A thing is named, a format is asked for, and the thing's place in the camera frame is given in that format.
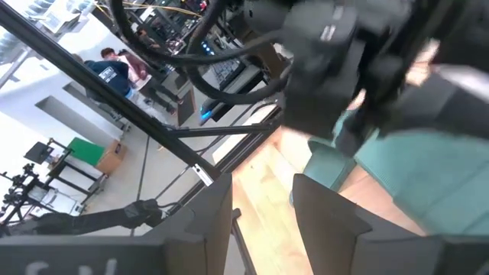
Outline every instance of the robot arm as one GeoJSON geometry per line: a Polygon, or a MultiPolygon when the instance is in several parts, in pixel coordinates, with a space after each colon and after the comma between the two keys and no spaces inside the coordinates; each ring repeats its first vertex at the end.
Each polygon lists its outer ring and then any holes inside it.
{"type": "Polygon", "coordinates": [[[143,224],[160,224],[163,212],[155,199],[137,201],[124,207],[73,217],[65,213],[48,213],[16,225],[5,226],[5,235],[82,235],[114,226],[136,228],[143,224]]]}

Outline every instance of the blue light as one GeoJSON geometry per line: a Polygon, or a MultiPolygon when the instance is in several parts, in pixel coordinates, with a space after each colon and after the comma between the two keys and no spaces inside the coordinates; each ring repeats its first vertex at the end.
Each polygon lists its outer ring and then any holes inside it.
{"type": "Polygon", "coordinates": [[[212,113],[212,111],[207,111],[207,113],[205,113],[204,115],[201,115],[200,118],[201,119],[207,119],[211,116],[211,113],[212,113]]]}

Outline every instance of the cardboard box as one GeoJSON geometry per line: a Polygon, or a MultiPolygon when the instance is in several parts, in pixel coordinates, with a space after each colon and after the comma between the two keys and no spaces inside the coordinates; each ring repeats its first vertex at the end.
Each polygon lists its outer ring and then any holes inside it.
{"type": "Polygon", "coordinates": [[[99,163],[97,163],[97,170],[106,175],[110,175],[121,165],[127,150],[128,148],[120,141],[113,141],[110,146],[105,149],[99,163]]]}

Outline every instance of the teal cloth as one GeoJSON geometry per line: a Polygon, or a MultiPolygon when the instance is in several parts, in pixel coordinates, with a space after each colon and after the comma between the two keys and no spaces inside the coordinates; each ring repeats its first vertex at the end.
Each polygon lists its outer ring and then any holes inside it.
{"type": "MultiPolygon", "coordinates": [[[[351,112],[346,112],[336,122],[333,133],[337,136],[341,130],[343,120],[351,112]]],[[[304,168],[303,174],[321,183],[323,186],[338,192],[350,172],[357,165],[355,159],[345,157],[335,149],[335,142],[320,137],[311,137],[308,140],[311,158],[304,168]]]]}
{"type": "MultiPolygon", "coordinates": [[[[334,147],[311,137],[304,173],[337,191],[352,162],[334,147]]],[[[428,234],[489,235],[489,142],[434,131],[374,134],[355,159],[428,234]]]]}

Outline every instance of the black stand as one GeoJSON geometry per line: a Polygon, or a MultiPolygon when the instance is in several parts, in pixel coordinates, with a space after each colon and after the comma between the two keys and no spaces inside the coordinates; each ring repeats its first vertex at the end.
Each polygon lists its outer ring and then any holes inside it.
{"type": "Polygon", "coordinates": [[[245,239],[243,238],[243,234],[241,233],[241,229],[238,225],[237,219],[239,217],[241,217],[241,210],[233,209],[231,234],[235,236],[236,243],[238,243],[239,254],[241,255],[241,259],[243,259],[244,264],[244,275],[257,275],[257,271],[254,269],[253,260],[251,259],[250,252],[246,247],[245,239]]]}

